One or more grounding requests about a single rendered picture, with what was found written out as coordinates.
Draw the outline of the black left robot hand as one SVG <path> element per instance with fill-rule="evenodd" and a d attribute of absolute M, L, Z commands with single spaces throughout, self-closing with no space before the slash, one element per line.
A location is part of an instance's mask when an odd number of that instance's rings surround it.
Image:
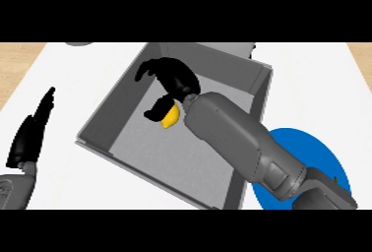
<path fill-rule="evenodd" d="M 38 161 L 47 120 L 53 109 L 53 93 L 54 88 L 50 88 L 41 99 L 35 114 L 26 116 L 19 127 L 6 161 L 6 166 L 10 168 L 18 168 L 19 164 L 26 161 Z"/>

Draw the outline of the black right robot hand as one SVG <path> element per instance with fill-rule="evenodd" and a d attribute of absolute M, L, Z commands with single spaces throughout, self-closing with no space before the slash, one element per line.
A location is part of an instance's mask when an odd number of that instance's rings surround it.
<path fill-rule="evenodd" d="M 174 101 L 183 101 L 187 95 L 201 93 L 198 77 L 187 65 L 176 58 L 161 57 L 149 59 L 139 65 L 136 81 L 143 74 L 155 76 L 167 94 L 156 100 L 150 110 L 143 113 L 143 117 L 152 122 L 159 122 L 174 105 Z"/>

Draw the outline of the yellow lemon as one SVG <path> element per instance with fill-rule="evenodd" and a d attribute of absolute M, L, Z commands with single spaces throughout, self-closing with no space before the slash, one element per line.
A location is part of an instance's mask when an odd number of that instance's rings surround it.
<path fill-rule="evenodd" d="M 171 109 L 167 112 L 164 119 L 161 120 L 161 126 L 164 129 L 168 129 L 178 121 L 180 118 L 180 109 L 177 105 L 173 105 Z"/>

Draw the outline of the blue plate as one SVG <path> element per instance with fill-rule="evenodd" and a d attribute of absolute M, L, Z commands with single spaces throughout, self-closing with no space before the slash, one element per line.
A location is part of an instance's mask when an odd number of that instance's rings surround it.
<path fill-rule="evenodd" d="M 323 142 L 311 134 L 294 128 L 277 128 L 270 131 L 270 135 L 305 167 L 317 168 L 336 184 L 351 191 L 344 168 Z M 279 201 L 258 183 L 252 184 L 252 191 L 263 210 L 292 209 L 295 199 Z"/>

